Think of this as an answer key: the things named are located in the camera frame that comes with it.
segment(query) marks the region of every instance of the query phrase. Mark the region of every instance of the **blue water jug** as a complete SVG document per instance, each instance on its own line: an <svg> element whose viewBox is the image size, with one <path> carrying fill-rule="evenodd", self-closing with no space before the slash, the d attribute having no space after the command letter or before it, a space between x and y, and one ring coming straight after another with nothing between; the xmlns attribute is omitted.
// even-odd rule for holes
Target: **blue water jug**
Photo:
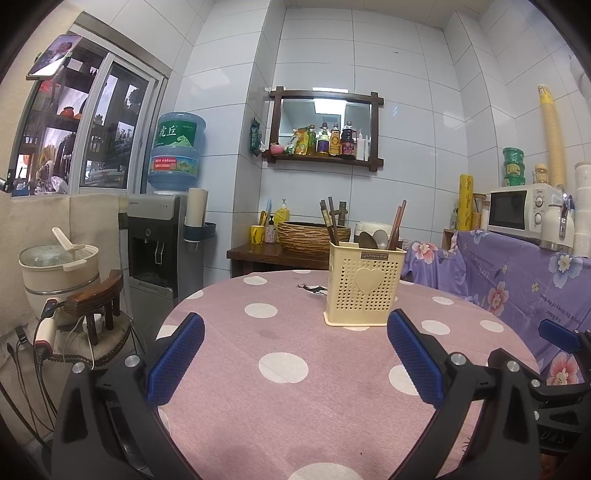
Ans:
<svg viewBox="0 0 591 480"><path fill-rule="evenodd" d="M154 190L186 192L197 186L205 127L205 120L192 113L171 112L158 119L148 169Z"/></svg>

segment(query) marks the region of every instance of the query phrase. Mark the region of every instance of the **blue gripper pad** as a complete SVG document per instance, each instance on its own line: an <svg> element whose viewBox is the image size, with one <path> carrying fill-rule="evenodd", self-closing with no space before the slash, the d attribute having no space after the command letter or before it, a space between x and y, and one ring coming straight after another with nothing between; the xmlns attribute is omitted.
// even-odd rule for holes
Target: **blue gripper pad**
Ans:
<svg viewBox="0 0 591 480"><path fill-rule="evenodd" d="M577 334L552 320L542 320L538 327L538 333L543 339L548 340L567 353L576 353L581 350Z"/></svg>
<svg viewBox="0 0 591 480"><path fill-rule="evenodd" d="M402 360L421 399L439 408L443 403L443 375L425 347L396 311L388 317L388 339Z"/></svg>
<svg viewBox="0 0 591 480"><path fill-rule="evenodd" d="M191 314L183 330L179 329L148 374L146 400L153 407L170 401L205 338L205 323L196 313Z"/></svg>

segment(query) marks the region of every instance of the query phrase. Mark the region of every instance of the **utensil holder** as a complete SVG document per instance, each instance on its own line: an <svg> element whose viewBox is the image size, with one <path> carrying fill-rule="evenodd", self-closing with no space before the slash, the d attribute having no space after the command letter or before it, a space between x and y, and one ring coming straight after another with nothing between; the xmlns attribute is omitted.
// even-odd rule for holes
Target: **utensil holder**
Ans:
<svg viewBox="0 0 591 480"><path fill-rule="evenodd" d="M335 327L377 327L388 323L406 252L330 244L324 321Z"/></svg>

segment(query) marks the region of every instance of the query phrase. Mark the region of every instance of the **bottle label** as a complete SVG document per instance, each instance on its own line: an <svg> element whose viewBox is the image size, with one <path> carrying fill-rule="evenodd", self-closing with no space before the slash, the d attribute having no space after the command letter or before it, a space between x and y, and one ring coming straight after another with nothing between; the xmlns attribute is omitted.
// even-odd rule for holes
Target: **bottle label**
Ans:
<svg viewBox="0 0 591 480"><path fill-rule="evenodd" d="M158 124L155 147L195 147L196 125L186 120L168 120Z"/></svg>
<svg viewBox="0 0 591 480"><path fill-rule="evenodd" d="M199 161L188 157L159 156L150 162L150 171L181 171L197 174Z"/></svg>

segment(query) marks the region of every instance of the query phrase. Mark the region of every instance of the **plastic wrap roll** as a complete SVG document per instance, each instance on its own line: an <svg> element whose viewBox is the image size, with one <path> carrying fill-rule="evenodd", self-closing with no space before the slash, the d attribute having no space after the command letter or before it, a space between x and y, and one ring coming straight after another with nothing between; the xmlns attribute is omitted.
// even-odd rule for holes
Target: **plastic wrap roll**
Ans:
<svg viewBox="0 0 591 480"><path fill-rule="evenodd" d="M563 185L566 188L566 168L564 166L564 147L562 143L562 132L558 122L558 113L554 105L554 99L546 85L538 85L542 115L546 131L546 145L550 152L550 185L558 187Z"/></svg>
<svg viewBox="0 0 591 480"><path fill-rule="evenodd" d="M457 211L457 229L470 230L472 226L472 202L474 179L472 175L460 175L460 207Z"/></svg>

